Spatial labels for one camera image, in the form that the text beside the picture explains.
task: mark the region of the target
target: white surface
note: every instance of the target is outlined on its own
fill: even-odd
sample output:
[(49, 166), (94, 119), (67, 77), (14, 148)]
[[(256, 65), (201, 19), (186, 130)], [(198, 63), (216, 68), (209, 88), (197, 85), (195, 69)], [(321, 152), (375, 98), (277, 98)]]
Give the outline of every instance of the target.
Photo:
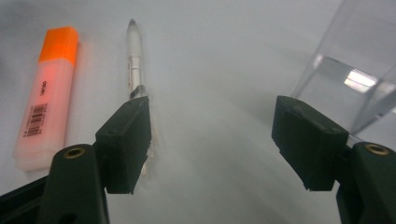
[(11, 159), (45, 32), (79, 31), (65, 145), (91, 144), (128, 99), (134, 18), (159, 146), (134, 195), (107, 196), (111, 222), (339, 223), (335, 192), (305, 191), (270, 134), (276, 96), (291, 93), (339, 3), (2, 1), (0, 194), (46, 173)]

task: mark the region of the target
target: white pen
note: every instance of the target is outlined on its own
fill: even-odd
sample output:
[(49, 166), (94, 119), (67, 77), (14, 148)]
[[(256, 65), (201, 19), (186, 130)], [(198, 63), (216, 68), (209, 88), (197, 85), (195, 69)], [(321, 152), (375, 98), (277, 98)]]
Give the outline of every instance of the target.
[(128, 72), (129, 72), (129, 97), (134, 99), (145, 95), (145, 86), (142, 84), (141, 64), (142, 45), (139, 28), (131, 20), (127, 30), (128, 38)]

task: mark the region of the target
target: clear plastic stand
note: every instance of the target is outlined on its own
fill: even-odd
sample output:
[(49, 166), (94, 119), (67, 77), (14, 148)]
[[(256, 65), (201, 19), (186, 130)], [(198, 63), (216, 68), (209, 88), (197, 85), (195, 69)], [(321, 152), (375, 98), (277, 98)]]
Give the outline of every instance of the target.
[(345, 0), (292, 96), (396, 148), (396, 1)]

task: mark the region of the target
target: barcode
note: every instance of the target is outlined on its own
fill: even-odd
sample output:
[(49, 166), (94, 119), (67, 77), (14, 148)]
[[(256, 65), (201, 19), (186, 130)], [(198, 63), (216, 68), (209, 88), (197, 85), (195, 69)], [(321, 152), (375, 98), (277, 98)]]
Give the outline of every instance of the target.
[(32, 106), (32, 110), (30, 112), (29, 117), (29, 127), (27, 131), (24, 133), (25, 137), (37, 135), (41, 133), (40, 127), (42, 126), (42, 121), (45, 117), (47, 104), (44, 105), (35, 105)]

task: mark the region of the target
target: orange highlighter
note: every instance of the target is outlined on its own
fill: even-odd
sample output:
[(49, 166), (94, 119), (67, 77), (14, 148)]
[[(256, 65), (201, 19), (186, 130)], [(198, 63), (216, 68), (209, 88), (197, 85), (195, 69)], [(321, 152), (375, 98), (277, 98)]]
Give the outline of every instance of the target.
[(73, 27), (47, 31), (13, 153), (23, 171), (50, 167), (52, 157), (64, 148), (77, 45)]

